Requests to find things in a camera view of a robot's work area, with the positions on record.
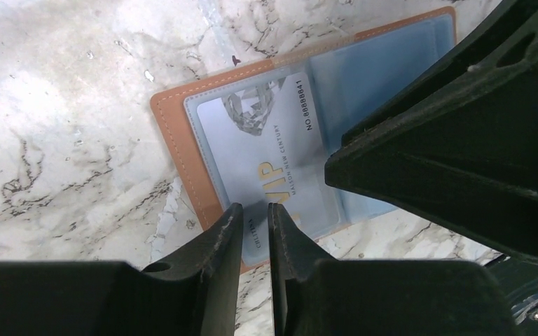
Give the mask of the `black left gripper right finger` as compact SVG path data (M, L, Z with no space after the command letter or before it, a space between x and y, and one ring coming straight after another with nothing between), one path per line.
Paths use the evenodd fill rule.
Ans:
M517 335L486 268L464 260L338 260L268 206L276 335Z

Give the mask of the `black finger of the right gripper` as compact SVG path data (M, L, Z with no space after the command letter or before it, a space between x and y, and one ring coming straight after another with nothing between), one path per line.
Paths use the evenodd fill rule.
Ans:
M502 1L348 130L325 181L538 265L538 1Z

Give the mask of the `white VIP card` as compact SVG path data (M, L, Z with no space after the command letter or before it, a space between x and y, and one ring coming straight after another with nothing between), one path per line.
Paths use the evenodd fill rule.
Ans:
M326 149L306 73L266 73L185 106L221 205L244 207L246 266L269 257L270 203L313 239L341 222L339 199L324 181Z

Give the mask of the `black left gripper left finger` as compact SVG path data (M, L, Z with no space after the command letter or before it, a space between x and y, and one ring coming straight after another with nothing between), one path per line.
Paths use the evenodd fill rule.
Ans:
M143 270L0 261L0 335L232 335L243 208Z

